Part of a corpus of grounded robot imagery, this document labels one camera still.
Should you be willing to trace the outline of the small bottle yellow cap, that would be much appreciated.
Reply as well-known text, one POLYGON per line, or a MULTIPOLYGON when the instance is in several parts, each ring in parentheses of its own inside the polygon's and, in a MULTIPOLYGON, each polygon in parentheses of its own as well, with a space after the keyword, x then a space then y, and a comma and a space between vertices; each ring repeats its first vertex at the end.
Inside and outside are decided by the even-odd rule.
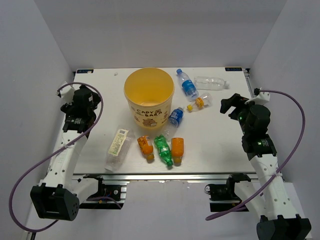
POLYGON ((189 113, 197 112, 205 108, 211 107, 212 102, 213 102, 213 99, 211 94, 208 92, 205 92, 201 96, 197 97, 193 104, 189 104, 187 106, 187 110, 189 113))

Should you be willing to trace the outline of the clear plastic bottle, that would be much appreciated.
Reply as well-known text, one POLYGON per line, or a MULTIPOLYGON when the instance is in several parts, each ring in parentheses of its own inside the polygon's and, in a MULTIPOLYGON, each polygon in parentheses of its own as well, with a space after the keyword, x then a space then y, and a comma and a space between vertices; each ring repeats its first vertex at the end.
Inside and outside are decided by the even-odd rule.
POLYGON ((196 76, 194 84, 199 90, 222 91, 230 88, 229 82, 219 77, 196 76))

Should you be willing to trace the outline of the blue label water bottle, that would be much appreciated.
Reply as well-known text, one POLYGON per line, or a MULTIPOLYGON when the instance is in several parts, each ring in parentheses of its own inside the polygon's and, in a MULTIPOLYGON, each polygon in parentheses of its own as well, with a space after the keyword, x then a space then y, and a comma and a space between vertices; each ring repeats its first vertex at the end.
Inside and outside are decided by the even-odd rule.
POLYGON ((191 78, 183 72, 180 68, 176 70, 179 84, 186 95, 189 102, 194 101, 196 98, 199 97, 199 92, 196 89, 194 83, 192 82, 191 78))

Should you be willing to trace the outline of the clear bottle white label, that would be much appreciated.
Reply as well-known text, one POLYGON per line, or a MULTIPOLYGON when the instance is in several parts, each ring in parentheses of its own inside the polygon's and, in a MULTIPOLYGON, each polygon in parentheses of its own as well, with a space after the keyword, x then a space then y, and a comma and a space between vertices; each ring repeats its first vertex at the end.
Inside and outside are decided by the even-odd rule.
POLYGON ((134 137, 134 132, 130 128, 117 129, 106 154, 104 168, 107 171, 115 172, 122 166, 134 137))

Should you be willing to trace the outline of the blue label bottle white cap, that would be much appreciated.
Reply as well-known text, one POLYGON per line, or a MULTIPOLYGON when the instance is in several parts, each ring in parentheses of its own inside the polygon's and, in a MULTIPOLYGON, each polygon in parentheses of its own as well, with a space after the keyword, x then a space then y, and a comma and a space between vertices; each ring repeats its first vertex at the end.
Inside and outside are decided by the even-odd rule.
POLYGON ((163 136, 166 138, 167 141, 170 140, 176 133, 178 127, 180 126, 183 116, 184 107, 181 106, 174 109, 172 113, 169 115, 164 129, 162 131, 163 136))

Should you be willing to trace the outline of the orange plastic bottle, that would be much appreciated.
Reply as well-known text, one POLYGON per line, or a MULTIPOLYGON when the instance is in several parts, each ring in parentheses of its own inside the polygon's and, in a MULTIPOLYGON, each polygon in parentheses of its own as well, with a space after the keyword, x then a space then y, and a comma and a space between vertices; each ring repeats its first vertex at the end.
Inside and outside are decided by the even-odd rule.
POLYGON ((184 139, 174 137, 171 139, 171 155, 175 166, 180 166, 184 156, 184 139))

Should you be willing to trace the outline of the orange bottle patterned label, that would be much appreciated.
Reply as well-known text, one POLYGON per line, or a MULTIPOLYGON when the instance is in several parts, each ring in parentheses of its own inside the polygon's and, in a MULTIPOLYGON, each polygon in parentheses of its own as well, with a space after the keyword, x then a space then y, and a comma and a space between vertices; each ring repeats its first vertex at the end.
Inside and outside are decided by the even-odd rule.
POLYGON ((148 163, 154 161, 154 148, 153 144, 148 135, 143 135, 137 139, 138 146, 140 148, 141 154, 147 160, 148 163))

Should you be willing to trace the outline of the green plastic bottle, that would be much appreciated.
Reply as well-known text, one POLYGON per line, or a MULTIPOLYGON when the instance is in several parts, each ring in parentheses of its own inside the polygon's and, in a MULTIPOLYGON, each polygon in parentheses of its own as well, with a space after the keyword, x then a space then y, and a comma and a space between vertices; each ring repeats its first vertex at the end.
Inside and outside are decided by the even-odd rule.
POLYGON ((162 134, 156 136, 154 139, 154 144, 157 148, 160 158, 165 162, 167 167, 171 167, 174 163, 172 161, 171 149, 167 143, 166 138, 162 134))

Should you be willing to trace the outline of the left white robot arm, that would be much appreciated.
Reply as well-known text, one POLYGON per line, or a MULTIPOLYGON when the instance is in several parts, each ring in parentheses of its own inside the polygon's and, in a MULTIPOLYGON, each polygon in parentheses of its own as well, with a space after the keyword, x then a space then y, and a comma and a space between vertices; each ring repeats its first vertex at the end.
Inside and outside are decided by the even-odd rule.
POLYGON ((90 196, 99 200, 106 193, 106 187, 97 179, 73 179, 80 153, 96 121, 95 109, 101 98, 83 84, 79 89, 66 86, 58 95, 65 100, 60 108, 65 113, 62 151, 53 157, 46 177, 31 189, 30 197, 39 218, 73 221, 80 205, 90 196))

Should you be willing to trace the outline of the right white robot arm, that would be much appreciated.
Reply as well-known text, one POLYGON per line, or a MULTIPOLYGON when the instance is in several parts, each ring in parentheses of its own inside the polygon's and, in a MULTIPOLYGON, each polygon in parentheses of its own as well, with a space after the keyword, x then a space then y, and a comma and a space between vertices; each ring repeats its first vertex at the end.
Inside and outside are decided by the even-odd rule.
POLYGON ((243 136, 242 148, 255 169, 261 192, 255 191, 249 180, 228 184, 226 195, 240 198, 246 208, 257 215, 256 232, 260 240, 304 240, 312 226, 293 206, 287 194, 278 165, 277 151, 267 134, 271 113, 265 103, 270 99, 268 92, 258 92, 254 98, 245 98, 238 93, 221 100, 220 112, 239 122, 243 136))

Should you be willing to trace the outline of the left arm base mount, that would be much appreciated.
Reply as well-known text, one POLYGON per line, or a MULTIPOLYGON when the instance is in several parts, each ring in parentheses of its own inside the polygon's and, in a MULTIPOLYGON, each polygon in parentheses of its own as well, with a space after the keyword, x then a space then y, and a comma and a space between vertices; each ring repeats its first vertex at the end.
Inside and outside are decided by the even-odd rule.
POLYGON ((80 209, 87 210, 119 210, 122 208, 127 194, 127 181, 110 180, 102 175, 83 175, 83 180, 96 180, 97 191, 88 198, 98 198, 98 200, 89 200, 80 204, 80 209))

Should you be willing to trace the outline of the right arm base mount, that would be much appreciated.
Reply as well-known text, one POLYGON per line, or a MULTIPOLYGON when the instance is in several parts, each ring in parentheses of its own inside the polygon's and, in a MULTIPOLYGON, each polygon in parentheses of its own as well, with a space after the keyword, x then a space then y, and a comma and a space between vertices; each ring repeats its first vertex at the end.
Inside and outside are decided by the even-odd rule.
POLYGON ((207 184, 204 192, 210 195, 210 211, 220 213, 239 205, 242 200, 235 194, 235 184, 251 182, 250 177, 244 173, 231 174, 223 184, 207 184))

